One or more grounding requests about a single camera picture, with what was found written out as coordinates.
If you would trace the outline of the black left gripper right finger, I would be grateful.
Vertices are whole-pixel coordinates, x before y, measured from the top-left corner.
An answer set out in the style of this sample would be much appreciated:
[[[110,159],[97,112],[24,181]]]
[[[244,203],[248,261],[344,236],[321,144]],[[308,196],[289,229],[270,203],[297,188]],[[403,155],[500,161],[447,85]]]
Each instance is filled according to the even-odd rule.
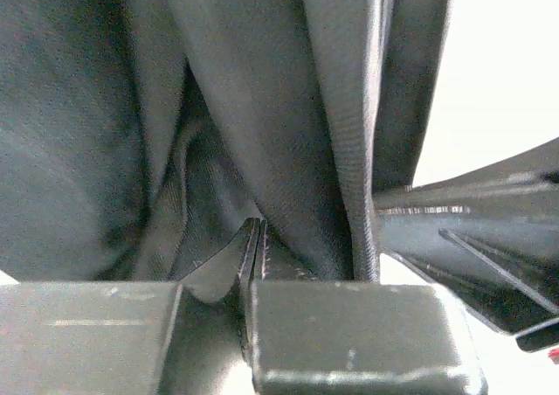
[[[245,266],[258,394],[485,394],[463,304],[439,285],[318,281],[266,225]]]

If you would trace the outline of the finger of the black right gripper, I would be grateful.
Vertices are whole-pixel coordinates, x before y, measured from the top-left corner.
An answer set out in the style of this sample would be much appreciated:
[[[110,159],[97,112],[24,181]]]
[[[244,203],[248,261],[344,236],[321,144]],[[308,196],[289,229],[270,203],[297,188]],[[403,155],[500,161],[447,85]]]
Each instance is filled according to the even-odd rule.
[[[528,353],[558,344],[558,142],[373,197],[383,250]]]

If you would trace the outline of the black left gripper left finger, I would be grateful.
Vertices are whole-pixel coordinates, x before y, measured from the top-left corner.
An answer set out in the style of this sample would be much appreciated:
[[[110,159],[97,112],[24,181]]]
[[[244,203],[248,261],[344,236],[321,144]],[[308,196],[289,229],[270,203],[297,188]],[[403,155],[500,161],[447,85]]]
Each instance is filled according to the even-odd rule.
[[[4,394],[251,394],[241,288],[260,222],[178,282],[1,277]]]

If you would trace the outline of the black pleated skirt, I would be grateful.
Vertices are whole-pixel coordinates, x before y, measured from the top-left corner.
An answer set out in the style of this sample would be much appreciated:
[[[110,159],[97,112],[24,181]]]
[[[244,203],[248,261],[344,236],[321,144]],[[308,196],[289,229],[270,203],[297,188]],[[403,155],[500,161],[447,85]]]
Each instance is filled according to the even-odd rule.
[[[450,0],[1,0],[1,269],[176,280],[262,218],[376,281]]]

